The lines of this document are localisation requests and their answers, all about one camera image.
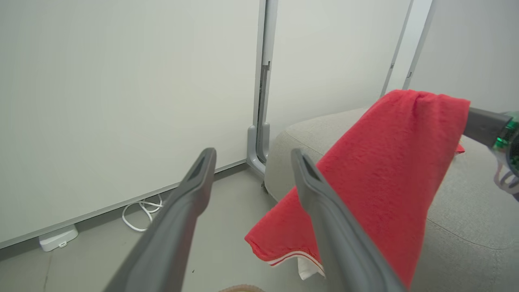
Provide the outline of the woven laundry basket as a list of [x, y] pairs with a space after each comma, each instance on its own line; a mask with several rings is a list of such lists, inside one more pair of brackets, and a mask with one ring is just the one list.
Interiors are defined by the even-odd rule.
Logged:
[[223, 290], [219, 290], [218, 292], [265, 292], [265, 290], [262, 290], [261, 288], [254, 285], [240, 284], [236, 286], [230, 286]]

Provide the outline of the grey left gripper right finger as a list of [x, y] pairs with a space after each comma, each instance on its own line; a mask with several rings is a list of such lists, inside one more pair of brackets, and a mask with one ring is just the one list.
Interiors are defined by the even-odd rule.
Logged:
[[295, 148], [291, 160], [300, 203], [313, 225], [328, 292], [406, 292], [310, 157]]

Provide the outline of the red cloth garment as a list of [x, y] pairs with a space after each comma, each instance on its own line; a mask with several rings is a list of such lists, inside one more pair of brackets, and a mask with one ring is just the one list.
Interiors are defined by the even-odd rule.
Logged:
[[[428, 209], [456, 154], [469, 107], [468, 100], [443, 94], [391, 91], [315, 164], [406, 290], [420, 257]], [[300, 257], [324, 273], [296, 186], [245, 240], [272, 266]]]

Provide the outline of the light grey fabric sofa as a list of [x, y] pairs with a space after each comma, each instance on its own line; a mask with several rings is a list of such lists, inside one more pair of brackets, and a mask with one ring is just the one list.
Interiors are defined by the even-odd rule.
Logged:
[[[290, 152], [319, 161], [365, 108], [293, 124], [270, 143], [266, 191], [280, 201], [295, 185]], [[463, 136], [429, 209], [412, 292], [519, 292], [519, 202], [494, 183], [497, 161]]]

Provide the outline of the grey partition post with foot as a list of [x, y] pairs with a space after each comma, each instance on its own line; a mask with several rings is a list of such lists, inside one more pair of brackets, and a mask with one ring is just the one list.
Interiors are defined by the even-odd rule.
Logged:
[[265, 176], [270, 145], [266, 120], [279, 0], [259, 0], [253, 124], [248, 128], [247, 164]]

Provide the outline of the small white adapter box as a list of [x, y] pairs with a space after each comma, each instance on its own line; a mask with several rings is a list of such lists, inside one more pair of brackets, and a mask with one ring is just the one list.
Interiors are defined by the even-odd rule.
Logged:
[[38, 237], [41, 249], [48, 253], [56, 248], [65, 247], [71, 240], [79, 235], [74, 224], [48, 232]]

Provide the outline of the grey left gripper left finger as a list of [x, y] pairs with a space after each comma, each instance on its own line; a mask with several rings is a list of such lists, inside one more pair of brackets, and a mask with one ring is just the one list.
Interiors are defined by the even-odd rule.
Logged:
[[206, 210], [217, 152], [204, 149], [104, 292], [182, 292], [193, 232]]

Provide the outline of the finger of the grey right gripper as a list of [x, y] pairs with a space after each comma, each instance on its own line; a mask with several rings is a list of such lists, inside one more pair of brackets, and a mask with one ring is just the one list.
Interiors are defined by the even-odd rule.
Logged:
[[507, 114], [470, 107], [463, 135], [492, 148], [511, 120]]

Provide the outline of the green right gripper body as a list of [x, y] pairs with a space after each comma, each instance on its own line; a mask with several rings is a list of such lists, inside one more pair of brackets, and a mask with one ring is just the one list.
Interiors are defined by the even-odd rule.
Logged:
[[493, 181], [519, 202], [519, 112], [504, 114], [511, 116], [511, 120], [504, 128], [504, 134], [490, 148], [498, 161]]

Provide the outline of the slim grey partition post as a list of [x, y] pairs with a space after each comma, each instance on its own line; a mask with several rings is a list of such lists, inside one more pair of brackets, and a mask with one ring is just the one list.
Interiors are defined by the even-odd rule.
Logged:
[[414, 74], [432, 22], [435, 0], [410, 0], [381, 97], [392, 90], [406, 90]]

